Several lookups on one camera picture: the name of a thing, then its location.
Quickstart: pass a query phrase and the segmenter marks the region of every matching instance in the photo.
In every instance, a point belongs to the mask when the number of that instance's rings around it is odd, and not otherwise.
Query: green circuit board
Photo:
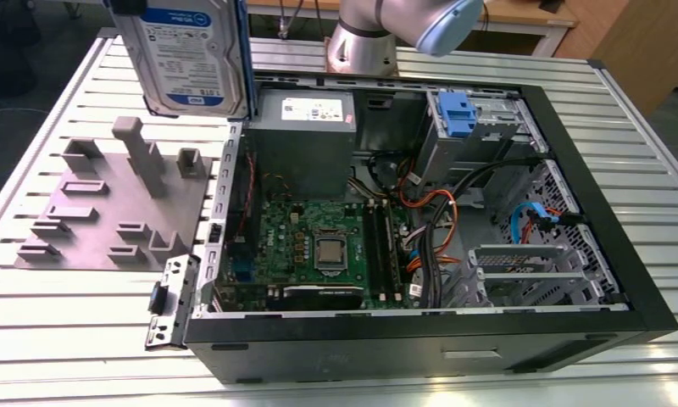
[[[364,203],[335,202],[267,202],[262,209],[259,254],[251,270],[228,289],[231,297],[244,311],[266,310],[267,288],[278,286],[322,285],[356,286],[364,289],[367,309],[402,309],[407,307],[402,282],[395,278],[395,292],[382,299],[372,295],[371,273],[364,238]],[[394,212],[394,223],[407,222],[404,211]],[[343,242],[346,248],[342,270],[318,268],[318,245],[323,240]],[[234,264],[234,267],[248,265]]]

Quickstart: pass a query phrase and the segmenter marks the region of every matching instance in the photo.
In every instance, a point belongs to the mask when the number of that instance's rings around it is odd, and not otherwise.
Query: metal bracket
[[[154,317],[146,337],[146,350],[187,349],[183,336],[190,321],[200,264],[202,259],[194,254],[168,259],[148,305]]]

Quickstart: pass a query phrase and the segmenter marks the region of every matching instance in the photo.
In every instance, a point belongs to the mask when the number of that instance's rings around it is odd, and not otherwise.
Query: slotted metal tabletop
[[[323,71],[323,45],[256,39],[259,69]],[[402,49],[403,76],[546,88],[678,319],[678,164],[613,79],[586,61]],[[678,405],[678,332],[548,374],[224,386],[186,352],[144,351],[158,273],[16,270],[16,247],[48,203],[71,137],[112,139],[118,115],[140,116],[163,153],[199,147],[219,160],[222,119],[146,112],[120,38],[100,38],[0,194],[0,400],[82,405]],[[212,180],[206,215],[212,203]],[[207,232],[202,222],[198,238]],[[195,249],[203,253],[199,244]]]

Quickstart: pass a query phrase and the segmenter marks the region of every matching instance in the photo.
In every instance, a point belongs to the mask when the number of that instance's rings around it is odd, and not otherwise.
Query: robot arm
[[[422,53],[440,57],[466,40],[483,0],[343,0],[328,48],[331,70],[391,75],[399,37]]]

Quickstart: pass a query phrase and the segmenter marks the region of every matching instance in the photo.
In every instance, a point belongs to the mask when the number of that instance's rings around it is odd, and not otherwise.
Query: motherboard
[[[234,281],[218,287],[224,308],[407,308],[406,224],[406,211],[386,201],[266,201],[258,255],[231,260]]]

